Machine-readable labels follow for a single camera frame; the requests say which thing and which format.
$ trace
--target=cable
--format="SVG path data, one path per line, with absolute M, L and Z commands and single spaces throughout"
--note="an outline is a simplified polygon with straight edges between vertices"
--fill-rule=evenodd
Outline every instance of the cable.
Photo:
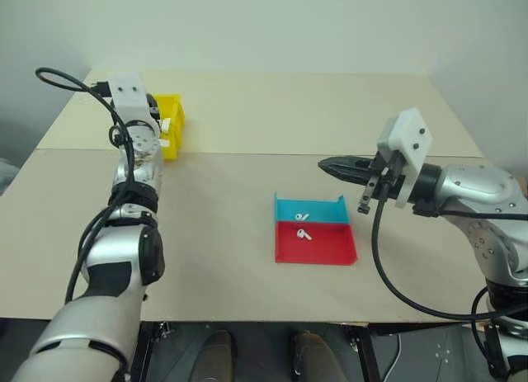
M 396 363 L 398 362 L 399 355 L 402 354 L 402 338 L 400 334 L 397 334 L 398 337 L 398 350 L 396 351 L 396 355 L 394 356 L 393 361 L 390 363 L 389 368 L 385 371 L 385 375 L 383 377 L 382 382 L 387 382 L 389 379 L 389 375 L 391 372 L 393 372 L 394 367 L 396 366 Z
M 528 215 L 516 215 L 513 213 L 471 213 L 467 211 L 458 210 L 441 210 L 439 215 L 456 215 L 458 217 L 468 217 L 471 219 L 514 219 L 520 221 L 528 221 Z
M 477 293 L 477 295 L 475 295 L 475 299 L 473 300 L 473 303 L 471 304 L 471 314 L 477 313 L 479 302 L 487 292 L 488 292 L 488 287 L 484 287 Z M 479 350 L 481 351 L 482 355 L 487 361 L 488 355 L 486 354 L 486 349 L 484 348 L 484 345 L 480 341 L 479 332 L 477 331 L 477 322 L 475 322 L 474 320 L 471 321 L 471 332 L 473 333 L 473 338 L 475 339 L 475 343 L 477 344 Z
M 459 320 L 459 321 L 467 321 L 467 322 L 470 322 L 472 320 L 475 320 L 475 321 L 484 320 L 487 318 L 500 318 L 501 316 L 507 316 L 509 314 L 516 314 L 518 312 L 522 312 L 528 309 L 528 304 L 520 304 L 520 305 L 512 306 L 510 308 L 496 310 L 494 312 L 487 312 L 483 314 L 450 314 L 447 312 L 441 312 L 441 311 L 434 310 L 426 306 L 423 306 L 417 302 L 414 302 L 413 300 L 409 299 L 404 294 L 402 294 L 400 291 L 398 291 L 398 289 L 393 285 L 393 283 L 387 277 L 387 274 L 385 273 L 383 266 L 381 265 L 380 249 L 379 249 L 379 244 L 378 244 L 379 235 L 380 235 L 381 216 L 383 214 L 383 208 L 385 206 L 385 203 L 387 202 L 387 199 L 389 198 L 389 190 L 390 190 L 390 184 L 387 182 L 383 183 L 381 187 L 381 192 L 379 194 L 378 207 L 376 208 L 374 223 L 372 224 L 371 244 L 372 244 L 372 257 L 374 258 L 374 264 L 376 266 L 376 270 L 379 273 L 379 277 L 381 277 L 381 280 L 385 283 L 387 288 L 394 295 L 396 295 L 396 297 L 398 297 L 400 300 L 402 300 L 405 304 L 409 305 L 410 307 L 415 308 L 416 310 L 419 310 L 420 312 L 423 312 L 425 314 L 430 314 L 431 316 L 435 316 L 437 318 L 448 318 L 451 320 Z
M 47 76 L 45 76 L 44 74 L 51 74 L 58 78 L 65 79 L 66 81 L 75 85 L 75 87 L 71 87 L 69 85 L 65 85 L 63 83 L 58 83 L 56 81 L 53 81 L 49 79 Z M 88 223 L 88 226 L 84 229 L 84 232 L 82 233 L 81 240 L 79 241 L 79 245 L 78 245 L 77 261 L 75 262 L 75 265 L 73 266 L 72 274 L 68 282 L 68 288 L 66 289 L 66 296 L 64 299 L 64 303 L 67 304 L 73 299 L 73 292 L 75 291 L 75 285 L 77 283 L 79 272 L 81 271 L 83 263 L 86 260 L 87 255 L 90 252 L 90 249 L 92 248 L 92 245 L 94 244 L 97 235 L 99 234 L 101 229 L 105 226 L 111 213 L 117 207 L 119 207 L 120 205 L 124 203 L 125 195 L 127 191 L 130 189 L 130 186 L 134 183 L 134 169 L 130 168 L 134 166 L 134 146 L 132 144 L 132 138 L 130 137 L 129 131 L 125 123 L 123 122 L 123 120 L 119 117 L 119 114 L 117 114 L 117 111 L 115 111 L 110 106 L 110 104 L 108 104 L 108 102 L 106 102 L 106 100 L 102 98 L 101 95 L 93 91 L 88 85 L 79 81 L 75 77 L 72 77 L 71 75 L 66 74 L 62 71 L 59 71 L 55 68 L 40 67 L 35 71 L 35 75 L 37 76 L 38 79 L 40 79 L 41 81 L 45 83 L 48 83 L 49 85 L 52 85 L 54 87 L 59 87 L 61 89 L 73 91 L 73 92 L 86 92 L 86 93 L 89 93 L 91 96 L 93 96 L 97 101 L 99 101 L 108 110 L 108 112 L 110 112 L 111 118 L 114 123 L 114 125 L 109 130 L 109 138 L 111 140 L 111 143 L 115 147 L 120 147 L 121 145 L 123 145 L 125 149 L 125 154 L 126 154 L 126 161 L 129 166 L 125 184 L 121 186 L 119 192 L 117 193 L 117 196 L 112 200 L 112 202 L 105 209 L 101 210 L 92 219 L 92 221 L 90 221 L 90 223 Z M 114 137 L 113 134 L 116 131 L 118 131 L 119 134 L 116 137 Z

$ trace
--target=white wall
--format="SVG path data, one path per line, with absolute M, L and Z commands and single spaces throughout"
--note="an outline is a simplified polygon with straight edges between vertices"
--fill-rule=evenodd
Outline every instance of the white wall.
M 508 58 L 526 50 L 526 23 L 528 0 L 0 0 L 0 122 L 22 125 L 34 143 L 56 116 L 67 96 L 35 81 L 40 64 L 81 76 L 90 67 L 433 73 L 482 146 L 497 119 L 475 113 L 482 98 L 499 100 L 501 114 L 510 98 L 524 102 L 524 112 L 510 109 L 521 137 L 528 59 Z M 482 50 L 495 40 L 503 48 Z M 498 86 L 485 87 L 487 76 Z

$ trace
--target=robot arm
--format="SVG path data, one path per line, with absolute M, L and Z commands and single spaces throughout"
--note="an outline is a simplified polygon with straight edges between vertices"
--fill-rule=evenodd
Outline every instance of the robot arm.
M 51 320 L 15 381 L 125 380 L 146 288 L 163 275 L 156 217 L 163 168 L 158 122 L 150 115 L 138 75 L 116 74 L 109 85 L 115 110 L 133 140 L 134 183 L 87 255 L 82 267 L 87 290 Z M 124 145 L 120 152 L 111 200 L 130 174 Z
M 423 163 L 430 140 L 421 135 L 427 131 L 416 109 L 405 111 L 385 127 L 374 159 L 331 157 L 319 166 L 340 180 L 365 186 L 361 213 L 368 214 L 371 198 L 380 198 L 383 182 L 390 185 L 388 196 L 397 200 L 396 206 L 413 203 L 415 214 L 443 215 L 460 229 L 484 274 L 489 310 L 521 308 L 493 318 L 485 328 L 490 372 L 500 378 L 526 372 L 528 200 L 514 177 L 499 168 Z

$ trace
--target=yellow box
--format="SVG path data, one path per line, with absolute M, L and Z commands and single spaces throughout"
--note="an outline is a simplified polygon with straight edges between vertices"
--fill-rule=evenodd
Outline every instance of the yellow box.
M 176 159 L 177 150 L 182 146 L 182 129 L 185 124 L 185 113 L 180 103 L 180 95 L 153 95 L 158 104 L 160 124 L 170 119 L 168 131 L 159 136 L 166 145 L 162 144 L 163 159 Z

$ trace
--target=table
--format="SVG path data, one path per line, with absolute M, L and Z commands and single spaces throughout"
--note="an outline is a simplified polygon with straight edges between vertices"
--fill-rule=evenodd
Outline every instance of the table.
M 100 75 L 92 72 L 89 79 Z M 319 106 L 318 111 L 326 110 L 327 116 L 340 117 L 336 120 L 341 120 L 340 125 L 348 130 L 346 136 L 320 137 L 313 143 L 317 146 L 314 147 L 316 154 L 312 155 L 307 152 L 307 144 L 298 143 L 301 134 L 297 132 L 290 132 L 292 140 L 287 136 L 263 139 L 265 136 L 260 136 L 259 130 L 264 130 L 264 125 L 255 124 L 259 130 L 252 132 L 252 141 L 242 141 L 235 125 L 251 120 L 248 115 L 253 111 L 251 108 L 259 116 L 263 103 L 269 105 L 269 100 L 276 99 L 278 93 L 283 95 L 280 103 L 291 110 L 294 107 L 289 103 L 302 103 L 304 98 L 306 102 L 312 100 L 308 90 L 299 90 L 307 82 L 302 74 L 145 72 L 143 75 L 148 89 L 153 92 L 182 93 L 188 117 L 184 152 L 178 160 L 167 162 L 163 171 L 158 217 L 167 267 L 165 276 L 148 288 L 143 320 L 380 323 L 438 320 L 401 303 L 378 277 L 370 255 L 373 215 L 356 213 L 356 200 L 362 188 L 340 182 L 317 168 L 318 160 L 333 151 L 344 151 L 347 146 L 351 153 L 372 153 L 379 134 L 376 130 L 382 126 L 381 118 L 372 118 L 370 123 L 360 119 L 349 122 L 334 112 L 344 113 L 345 106 L 355 105 L 351 103 L 354 96 L 347 97 L 346 90 L 349 85 L 364 81 L 377 82 L 371 85 L 376 89 L 386 88 L 385 93 L 372 94 L 372 98 L 380 99 L 373 111 L 379 113 L 382 110 L 379 106 L 387 110 L 400 108 L 399 103 L 408 100 L 391 101 L 390 91 L 397 82 L 394 78 L 377 77 L 374 81 L 364 76 L 344 76 L 346 78 L 337 81 L 333 76 L 310 77 L 310 87 L 316 87 L 317 83 L 316 88 L 322 89 L 324 83 L 331 83 L 335 88 L 332 94 L 341 90 L 341 99 L 334 97 L 332 103 L 320 101 L 324 106 Z M 234 89 L 238 89 L 239 94 L 233 94 L 229 102 L 217 105 L 215 110 L 209 107 L 208 97 L 212 95 L 206 91 L 212 92 L 213 87 L 206 85 L 209 80 L 221 84 L 222 76 L 226 78 L 226 88 L 231 87 L 231 90 L 222 90 L 224 95 L 220 99 L 224 100 Z M 174 88 L 169 89 L 167 78 L 180 77 L 186 81 L 175 81 Z M 285 89 L 276 90 L 276 84 L 284 82 L 285 78 L 291 86 L 295 85 L 291 97 L 284 93 Z M 394 82 L 394 86 L 385 86 L 385 79 L 389 84 Z M 420 83 L 420 86 L 415 84 L 416 87 L 424 88 L 428 83 L 426 78 L 414 79 Z M 402 83 L 405 81 L 413 83 L 413 78 L 402 78 Z M 219 124 L 212 123 L 214 117 L 207 111 L 215 110 L 218 116 L 227 116 L 228 110 L 233 112 L 238 104 L 238 97 L 249 96 L 244 88 L 249 83 L 255 83 L 258 89 L 252 102 L 247 98 L 240 100 L 240 109 L 233 113 L 236 117 L 232 117 L 229 124 L 224 122 L 227 129 L 221 134 L 209 131 L 207 141 L 203 140 L 200 128 L 209 123 Z M 196 101 L 200 89 L 202 103 Z M 441 110 L 450 111 L 432 87 L 418 94 L 421 96 L 415 104 L 422 103 L 426 110 L 436 111 L 437 104 Z M 2 317 L 53 317 L 64 299 L 79 235 L 110 193 L 118 154 L 99 140 L 106 138 L 104 128 L 108 117 L 95 102 L 85 100 L 85 96 L 72 98 L 12 186 L 0 197 L 0 210 L 3 211 L 0 226 Z M 311 144 L 313 140 L 309 136 L 317 130 L 310 123 L 318 114 L 310 115 L 311 109 L 304 110 L 304 107 L 300 110 L 304 111 L 304 117 L 292 116 L 292 120 L 297 123 L 306 120 L 303 139 Z M 349 112 L 349 116 L 361 116 L 355 115 L 353 108 Z M 278 127 L 285 119 L 280 115 L 277 111 L 270 114 L 269 125 Z M 433 137 L 438 139 L 428 162 L 440 165 L 482 162 L 479 151 L 452 112 L 441 121 L 425 118 Z M 101 129 L 92 133 L 88 123 Z M 354 127 L 361 127 L 362 131 L 350 130 Z M 229 137 L 229 133 L 238 135 Z M 462 143 L 453 141 L 457 136 Z M 208 146 L 201 150 L 204 142 Z M 453 152 L 463 157 L 456 157 Z M 358 262 L 353 266 L 276 264 L 275 192 L 281 197 L 320 200 L 335 200 L 345 195 Z M 409 207 L 396 209 L 391 202 L 384 215 L 380 243 L 389 276 L 397 287 L 418 302 L 445 311 L 466 313 L 474 294 L 484 285 L 463 234 L 442 219 L 417 217 Z M 85 286 L 80 279 L 78 292 Z

